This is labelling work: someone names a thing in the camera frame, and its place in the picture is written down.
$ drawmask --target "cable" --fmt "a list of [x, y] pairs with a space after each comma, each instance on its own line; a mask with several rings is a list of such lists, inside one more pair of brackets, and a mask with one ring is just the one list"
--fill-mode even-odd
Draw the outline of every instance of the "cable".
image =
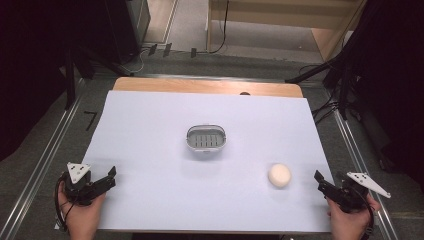
[[66, 212], [66, 215], [65, 215], [65, 224], [66, 224], [66, 218], [68, 218], [68, 214], [69, 214], [69, 212], [72, 210], [72, 208], [75, 206], [75, 201], [72, 203], [72, 205], [71, 205], [71, 207], [69, 208], [69, 210]]
[[301, 75], [301, 73], [300, 73], [300, 72], [302, 72], [302, 70], [303, 70], [303, 69], [305, 69], [305, 68], [307, 68], [307, 67], [316, 67], [316, 66], [319, 66], [319, 64], [310, 64], [310, 65], [306, 65], [306, 66], [301, 67], [301, 68], [299, 69], [299, 75]]
[[330, 116], [334, 111], [336, 111], [337, 110], [337, 107], [332, 107], [331, 109], [330, 109], [330, 111], [328, 111], [327, 113], [325, 113], [320, 119], [318, 119], [316, 122], [315, 122], [315, 125], [318, 125], [322, 120], [324, 120], [325, 118], [327, 118], [328, 116]]
[[225, 39], [227, 38], [227, 34], [226, 34], [227, 31], [226, 30], [227, 30], [227, 17], [228, 17], [228, 5], [229, 5], [229, 3], [230, 3], [230, 0], [227, 0], [227, 7], [225, 9], [225, 18], [224, 18], [224, 39], [222, 40], [221, 46], [215, 51], [198, 52], [198, 54], [202, 54], [202, 53], [214, 54], [214, 53], [217, 53], [219, 50], [221, 50], [222, 46], [224, 46]]
[[54, 191], [54, 193], [55, 193], [55, 195], [54, 195], [54, 203], [55, 203], [55, 206], [56, 206], [56, 223], [59, 226], [59, 229], [61, 231], [67, 232], [68, 231], [68, 227], [66, 226], [66, 222], [63, 219], [62, 212], [60, 210], [60, 208], [63, 206], [63, 204], [61, 206], [59, 206], [59, 196], [58, 196], [59, 195], [59, 186], [60, 186], [60, 183], [62, 181], [64, 181], [64, 179], [65, 178], [64, 178], [64, 176], [62, 174], [62, 176], [60, 176], [60, 178], [57, 180], [56, 188], [55, 188], [55, 191]]
[[221, 30], [222, 35], [224, 35], [224, 30], [222, 30], [222, 26], [221, 26], [221, 16], [219, 16], [219, 30]]
[[140, 54], [139, 54], [139, 58], [140, 58], [140, 61], [141, 61], [141, 67], [139, 68], [139, 69], [137, 69], [137, 70], [130, 70], [130, 69], [128, 69], [128, 68], [126, 68], [126, 67], [124, 67], [123, 65], [119, 65], [120, 67], [122, 67], [123, 69], [125, 69], [127, 72], [129, 72], [129, 73], [138, 73], [138, 72], [140, 72], [141, 70], [143, 70], [143, 67], [144, 67], [144, 62], [143, 62], [143, 59], [141, 58], [141, 54], [143, 54], [144, 52], [147, 52], [148, 51], [148, 49], [144, 49], [144, 50], [142, 50], [141, 52], [140, 52]]
[[368, 223], [368, 227], [365, 229], [365, 233], [364, 235], [362, 235], [361, 240], [367, 240], [370, 235], [372, 235], [373, 231], [374, 231], [374, 213], [371, 209], [370, 204], [368, 203], [368, 201], [362, 196], [362, 194], [360, 194], [356, 189], [354, 188], [350, 188], [350, 190], [353, 190], [353, 192], [355, 192], [361, 199], [362, 201], [364, 201], [365, 206], [368, 209], [368, 212], [370, 214], [370, 222]]
[[313, 110], [312, 111], [312, 114], [313, 114], [313, 118], [315, 119], [316, 118], [316, 116], [318, 115], [318, 113], [322, 110], [322, 109], [324, 109], [324, 108], [326, 108], [326, 106], [330, 103], [330, 101], [331, 101], [331, 99], [333, 98], [333, 95], [334, 95], [334, 93], [336, 92], [336, 88], [334, 88], [333, 89], [333, 91], [331, 92], [331, 94], [330, 94], [330, 98], [327, 100], [327, 102], [325, 102], [324, 103], [324, 105], [322, 105], [320, 108], [318, 108], [318, 109], [315, 109], [315, 110]]

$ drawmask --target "metal frame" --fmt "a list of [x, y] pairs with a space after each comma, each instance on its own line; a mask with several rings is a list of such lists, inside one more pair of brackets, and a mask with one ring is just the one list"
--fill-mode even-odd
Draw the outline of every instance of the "metal frame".
[[[343, 139], [346, 143], [346, 147], [349, 151], [349, 154], [352, 158], [353, 164], [355, 165], [355, 169], [358, 172], [367, 173], [370, 177], [371, 174], [367, 169], [364, 159], [362, 158], [362, 154], [356, 144], [355, 138], [353, 137], [352, 131], [350, 130], [349, 123], [347, 120], [343, 120], [339, 111], [335, 112], [335, 118], [337, 121], [337, 125], [339, 126], [340, 132], [343, 136]], [[382, 198], [379, 194], [376, 194], [370, 191], [371, 196], [380, 202], [381, 210], [377, 212], [377, 217], [379, 221], [376, 221], [380, 227], [383, 238], [386, 240], [397, 240], [399, 237], [397, 236], [396, 230], [391, 222], [389, 213], [384, 206]]]
[[[78, 82], [78, 90], [83, 92], [85, 88], [85, 82], [81, 78]], [[69, 125], [74, 118], [75, 112], [79, 106], [81, 95], [79, 94], [75, 102], [70, 106], [68, 110], [62, 115], [62, 118], [59, 121], [53, 135], [51, 136], [46, 148], [44, 149], [43, 154], [40, 157], [34, 171], [31, 174], [27, 184], [25, 185], [24, 190], [16, 201], [7, 222], [5, 223], [2, 231], [0, 232], [0, 239], [14, 239], [16, 233], [19, 230], [19, 227], [24, 220], [34, 198], [37, 194], [38, 189], [41, 186], [41, 183], [44, 177], [47, 174], [50, 164], [53, 161], [53, 158], [56, 154], [57, 149], [62, 142], [63, 137], [65, 136]]]

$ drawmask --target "hand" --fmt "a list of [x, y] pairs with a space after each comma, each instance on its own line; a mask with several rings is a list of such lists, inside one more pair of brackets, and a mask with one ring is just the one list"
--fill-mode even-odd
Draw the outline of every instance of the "hand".
[[[333, 200], [327, 198], [327, 202], [330, 206], [328, 215], [331, 219], [333, 240], [360, 239], [371, 220], [368, 209], [363, 209], [356, 213], [345, 213]], [[380, 210], [380, 203], [375, 201], [369, 194], [367, 196], [367, 202], [374, 211]]]
[[[63, 217], [65, 218], [72, 203], [68, 202], [64, 193], [65, 182], [59, 185], [58, 199], [60, 209], [62, 210]], [[69, 229], [71, 239], [78, 240], [91, 240], [96, 234], [97, 227], [100, 220], [100, 210], [105, 200], [106, 193], [98, 196], [93, 200], [89, 206], [74, 205], [66, 217], [66, 225]]]

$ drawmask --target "black cable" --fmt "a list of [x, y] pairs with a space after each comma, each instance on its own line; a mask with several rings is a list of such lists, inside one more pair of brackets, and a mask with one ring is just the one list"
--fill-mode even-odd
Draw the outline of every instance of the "black cable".
[[221, 25], [221, 16], [219, 17], [219, 30], [221, 30], [222, 35], [224, 35], [224, 30], [222, 30], [222, 25]]
[[56, 223], [59, 226], [59, 229], [61, 231], [66, 232], [66, 231], [68, 231], [68, 227], [66, 226], [66, 222], [63, 219], [62, 212], [60, 210], [60, 208], [61, 208], [61, 206], [63, 206], [63, 204], [61, 206], [59, 206], [59, 196], [58, 196], [59, 195], [59, 186], [60, 186], [60, 183], [64, 179], [65, 178], [64, 178], [64, 176], [62, 174], [62, 176], [60, 176], [60, 178], [57, 180], [56, 188], [55, 188], [55, 191], [54, 191], [54, 193], [55, 193], [54, 203], [55, 203], [55, 206], [56, 206]]
[[316, 67], [316, 66], [319, 66], [319, 64], [310, 64], [310, 65], [306, 65], [306, 66], [301, 67], [301, 68], [299, 69], [299, 75], [301, 75], [301, 73], [300, 73], [300, 72], [302, 72], [302, 70], [303, 70], [303, 69], [305, 69], [305, 68], [307, 68], [307, 67]]
[[327, 104], [331, 101], [331, 99], [333, 98], [333, 95], [334, 95], [334, 93], [336, 92], [336, 88], [334, 88], [333, 89], [333, 91], [331, 92], [331, 94], [330, 94], [330, 98], [327, 100], [327, 102], [325, 102], [324, 103], [324, 105], [322, 105], [320, 108], [318, 108], [318, 109], [315, 109], [315, 110], [313, 110], [312, 111], [312, 114], [313, 114], [313, 118], [315, 119], [316, 118], [316, 116], [318, 115], [318, 113], [322, 110], [322, 109], [324, 109], [326, 106], [327, 106]]
[[331, 103], [328, 103], [328, 104], [322, 106], [320, 109], [315, 109], [311, 112], [312, 112], [312, 114], [314, 115], [314, 118], [315, 118], [320, 111], [322, 111], [326, 108], [329, 108], [329, 107], [338, 107], [338, 106], [339, 106], [339, 102], [331, 102]]
[[[159, 52], [159, 53], [163, 53], [164, 51], [165, 51], [165, 49], [159, 49], [159, 48], [156, 49], [156, 52]], [[172, 53], [172, 55], [177, 55], [177, 54], [180, 54], [180, 55], [190, 55], [191, 54], [191, 52], [181, 51], [181, 50], [169, 50], [169, 52]], [[208, 52], [197, 52], [197, 54], [199, 54], [199, 53], [207, 54]]]
[[66, 218], [68, 218], [68, 214], [69, 214], [69, 212], [72, 210], [72, 208], [75, 206], [75, 201], [72, 203], [72, 205], [71, 205], [71, 207], [69, 208], [69, 210], [66, 212], [66, 215], [65, 215], [65, 224], [66, 224]]
[[353, 190], [353, 192], [355, 192], [361, 199], [362, 201], [364, 201], [365, 206], [368, 209], [368, 212], [370, 214], [370, 222], [368, 223], [368, 227], [365, 229], [365, 233], [364, 235], [362, 235], [361, 240], [367, 240], [370, 235], [372, 235], [373, 231], [374, 231], [374, 213], [371, 209], [370, 204], [368, 203], [368, 201], [362, 196], [362, 194], [360, 194], [357, 190], [350, 188], [350, 190]]
[[318, 119], [316, 122], [315, 122], [315, 125], [318, 125], [322, 120], [324, 120], [325, 118], [327, 118], [328, 116], [330, 116], [334, 111], [336, 111], [337, 110], [337, 107], [332, 107], [331, 109], [330, 109], [330, 111], [328, 111], [327, 113], [325, 113], [320, 119]]
[[229, 5], [229, 3], [230, 3], [230, 0], [227, 0], [227, 7], [225, 9], [225, 18], [224, 18], [224, 39], [222, 40], [221, 46], [217, 50], [215, 50], [215, 51], [212, 51], [212, 52], [207, 52], [207, 51], [206, 52], [198, 52], [198, 54], [201, 54], [201, 53], [214, 54], [214, 53], [217, 53], [219, 50], [221, 50], [222, 46], [224, 46], [225, 39], [227, 37], [226, 30], [227, 30], [227, 17], [228, 17], [228, 5]]

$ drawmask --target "white paper sheet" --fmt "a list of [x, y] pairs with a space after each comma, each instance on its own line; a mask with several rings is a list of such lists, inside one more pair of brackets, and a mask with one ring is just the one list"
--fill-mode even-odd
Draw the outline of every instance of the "white paper sheet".
[[[227, 143], [194, 154], [190, 127], [216, 124]], [[100, 229], [329, 232], [319, 170], [332, 181], [306, 99], [111, 91], [83, 160], [93, 180], [116, 166]], [[267, 178], [289, 167], [283, 189]]]

